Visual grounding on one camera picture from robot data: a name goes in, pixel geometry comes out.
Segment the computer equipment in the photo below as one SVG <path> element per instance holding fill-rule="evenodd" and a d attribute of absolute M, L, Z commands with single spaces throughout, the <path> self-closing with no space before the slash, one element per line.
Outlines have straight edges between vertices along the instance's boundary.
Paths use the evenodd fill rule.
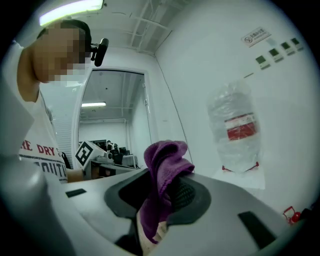
<path fill-rule="evenodd" d="M 104 162 L 106 164 L 111 164 L 114 162 L 114 156 L 110 152 L 104 153 L 104 156 L 97 156 L 96 160 L 100 162 Z"/>
<path fill-rule="evenodd" d="M 113 161 L 116 165 L 122 165 L 122 160 L 124 158 L 123 154 L 115 154 L 113 157 L 114 157 Z"/>
<path fill-rule="evenodd" d="M 124 156 L 126 155 L 126 151 L 127 151 L 127 148 L 124 146 L 124 147 L 119 147 L 119 152 L 121 154 L 123 154 Z"/>
<path fill-rule="evenodd" d="M 119 150 L 113 149 L 110 151 L 113 155 L 119 155 Z"/>
<path fill-rule="evenodd" d="M 94 140 L 93 143 L 96 144 L 102 150 L 107 151 L 107 140 L 106 139 Z"/>

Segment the ceiling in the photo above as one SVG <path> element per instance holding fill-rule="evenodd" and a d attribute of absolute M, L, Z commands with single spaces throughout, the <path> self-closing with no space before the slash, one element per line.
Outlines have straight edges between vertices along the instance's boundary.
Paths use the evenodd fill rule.
<path fill-rule="evenodd" d="M 88 80 L 82 103 L 105 102 L 106 106 L 82 107 L 81 123 L 131 118 L 144 75 L 122 71 L 94 70 Z"/>
<path fill-rule="evenodd" d="M 78 13 L 67 18 L 86 22 L 92 42 L 109 39 L 109 47 L 130 48 L 153 55 L 172 31 L 170 22 L 193 0 L 104 0 L 101 10 Z M 48 0 L 17 36 L 28 46 L 41 31 L 39 17 L 59 6 L 76 0 Z"/>

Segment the plastic bag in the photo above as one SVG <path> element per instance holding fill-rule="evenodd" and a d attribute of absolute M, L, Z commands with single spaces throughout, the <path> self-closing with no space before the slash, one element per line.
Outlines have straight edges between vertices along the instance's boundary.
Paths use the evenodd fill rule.
<path fill-rule="evenodd" d="M 225 84 L 209 97 L 207 110 L 222 169 L 243 173 L 258 166 L 260 132 L 249 86 Z"/>

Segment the purple towel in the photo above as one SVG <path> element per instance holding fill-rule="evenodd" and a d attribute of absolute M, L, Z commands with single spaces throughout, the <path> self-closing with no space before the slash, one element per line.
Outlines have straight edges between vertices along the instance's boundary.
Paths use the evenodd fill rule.
<path fill-rule="evenodd" d="M 154 244 L 159 222 L 167 220 L 171 202 L 166 194 L 167 186 L 181 172 L 192 172 L 195 166 L 183 159 L 188 146 L 184 141 L 165 140 L 149 146 L 144 161 L 151 175 L 151 192 L 140 209 L 140 220 L 145 236 Z"/>

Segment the ceiling light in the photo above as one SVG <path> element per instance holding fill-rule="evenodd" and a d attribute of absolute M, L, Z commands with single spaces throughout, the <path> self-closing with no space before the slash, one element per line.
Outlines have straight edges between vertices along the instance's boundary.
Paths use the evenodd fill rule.
<path fill-rule="evenodd" d="M 81 107 L 104 107 L 106 105 L 105 102 L 95 102 L 95 103 L 82 103 Z"/>
<path fill-rule="evenodd" d="M 82 0 L 63 5 L 42 15 L 39 18 L 40 26 L 46 25 L 67 15 L 100 10 L 103 3 L 104 0 Z"/>

